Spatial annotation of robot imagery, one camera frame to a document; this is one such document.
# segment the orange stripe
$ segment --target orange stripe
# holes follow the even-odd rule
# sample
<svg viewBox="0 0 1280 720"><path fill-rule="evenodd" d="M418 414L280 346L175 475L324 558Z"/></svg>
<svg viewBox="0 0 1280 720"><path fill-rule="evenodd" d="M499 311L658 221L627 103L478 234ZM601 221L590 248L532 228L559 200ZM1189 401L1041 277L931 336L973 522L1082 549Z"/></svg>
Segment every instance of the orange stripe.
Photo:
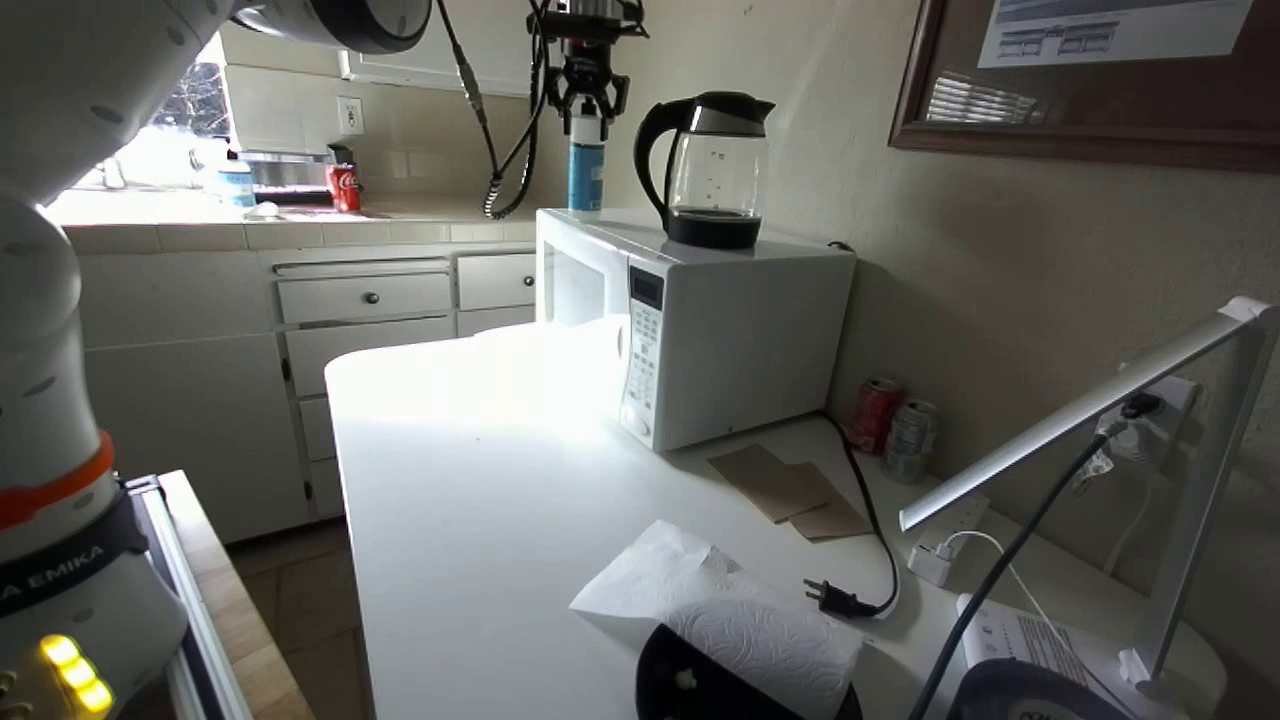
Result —
<svg viewBox="0 0 1280 720"><path fill-rule="evenodd" d="M7 487L0 492L0 531L11 524L34 522L38 511L46 511L50 503L62 503L75 492L85 492L90 483L95 483L99 475L109 475L117 466L117 443L109 431L99 431L95 452L72 467L70 475L42 483L42 487Z"/></svg>

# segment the black cable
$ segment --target black cable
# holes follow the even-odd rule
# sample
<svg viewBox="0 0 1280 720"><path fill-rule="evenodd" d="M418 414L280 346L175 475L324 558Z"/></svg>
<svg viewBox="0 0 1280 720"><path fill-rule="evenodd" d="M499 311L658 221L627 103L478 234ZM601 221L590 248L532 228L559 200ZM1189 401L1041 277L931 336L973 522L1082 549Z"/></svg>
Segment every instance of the black cable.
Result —
<svg viewBox="0 0 1280 720"><path fill-rule="evenodd" d="M958 615L943 647L931 659L931 671L913 705L913 720L925 720L958 647L966 629L973 626L975 610L994 595L997 579L1004 578L1004 568L1015 562L1015 554L1032 542L1032 531L1041 528L1041 522L1049 515L1049 509L1060 500L1064 487L1072 487L1078 472L1110 443L1110 431L1096 431L1092 443L1072 460L1072 467L1049 487L1049 497L1041 500L1041 509L1032 511L1032 522L1015 531L1015 542L997 558L997 563L987 568L983 584L968 595L966 613Z"/></svg>
<svg viewBox="0 0 1280 720"><path fill-rule="evenodd" d="M486 112L479 81L474 73L474 59L470 59L464 45L458 42L454 17L449 17L449 0L435 0L435 8L440 8L440 21L446 21L446 35L449 35L454 59L458 59L458 77L464 83L464 96L474 103L474 116L479 126L486 154L490 154L490 192L486 192L479 210L486 210L490 221L499 221L512 210L520 210L528 190L532 190L536 126L542 126L542 112L546 112L542 73L546 73L546 59L549 59L549 42L542 42L542 35L528 42L528 56L532 56L532 68L528 68L528 126L524 126L520 142L512 145L512 154L504 162L498 162L498 142L491 142L490 112ZM517 197L508 205L499 205L504 177L508 177L508 167L517 164L520 154L524 154L524 164L520 164Z"/></svg>
<svg viewBox="0 0 1280 720"><path fill-rule="evenodd" d="M869 522L873 522L873 531L877 531L877 543L879 543L884 563L889 563L889 595L884 595L879 606L865 606L856 594L844 594L844 587L837 587L837 584L827 584L827 579L819 579L819 584L807 579L807 587L814 587L814 599L818 599L825 613L833 613L833 615L851 615L851 622L862 622L862 615L879 615L879 613L889 613L889 610L897 606L897 594L902 594L897 554L892 554L892 543L889 543L889 538L884 538L884 528L879 528L879 511L877 511L877 500L873 500L873 483L869 483L865 467L856 466L851 439L844 437L844 427L840 427L837 416L825 414L825 419L837 427L840 447L844 447L844 460L849 460L851 481L856 481L856 492L865 497Z"/></svg>

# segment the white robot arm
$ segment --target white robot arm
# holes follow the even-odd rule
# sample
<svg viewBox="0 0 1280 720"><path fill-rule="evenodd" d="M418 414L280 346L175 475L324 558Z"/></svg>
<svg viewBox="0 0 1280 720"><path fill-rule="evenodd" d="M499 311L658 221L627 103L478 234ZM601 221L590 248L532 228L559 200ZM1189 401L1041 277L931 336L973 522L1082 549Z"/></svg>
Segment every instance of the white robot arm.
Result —
<svg viewBox="0 0 1280 720"><path fill-rule="evenodd" d="M395 54L424 35L429 12L434 0L42 0L6 12L6 685L34 670L42 635L62 631L92 658L106 687L127 702L169 670L183 635L183 615L146 562L133 509L117 487L114 443L85 393L75 257L42 205L127 145L229 17L277 35ZM28 717L66 717L70 708L28 708Z"/></svg>

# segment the kettle lid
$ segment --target kettle lid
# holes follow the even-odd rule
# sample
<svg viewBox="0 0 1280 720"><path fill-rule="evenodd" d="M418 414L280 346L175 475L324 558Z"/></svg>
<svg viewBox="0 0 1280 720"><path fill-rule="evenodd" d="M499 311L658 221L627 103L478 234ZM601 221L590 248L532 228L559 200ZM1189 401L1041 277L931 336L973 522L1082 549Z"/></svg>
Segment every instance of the kettle lid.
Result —
<svg viewBox="0 0 1280 720"><path fill-rule="evenodd" d="M770 102L744 94L706 94L693 102L687 138L764 138Z"/></svg>

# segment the framed poster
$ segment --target framed poster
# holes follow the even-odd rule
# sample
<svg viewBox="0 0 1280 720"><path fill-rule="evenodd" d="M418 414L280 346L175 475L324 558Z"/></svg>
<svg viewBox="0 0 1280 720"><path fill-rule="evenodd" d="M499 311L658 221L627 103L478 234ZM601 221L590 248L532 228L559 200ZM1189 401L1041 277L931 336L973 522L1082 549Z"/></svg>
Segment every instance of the framed poster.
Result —
<svg viewBox="0 0 1280 720"><path fill-rule="evenodd" d="M925 0L889 142L1280 173L1280 6Z"/></svg>

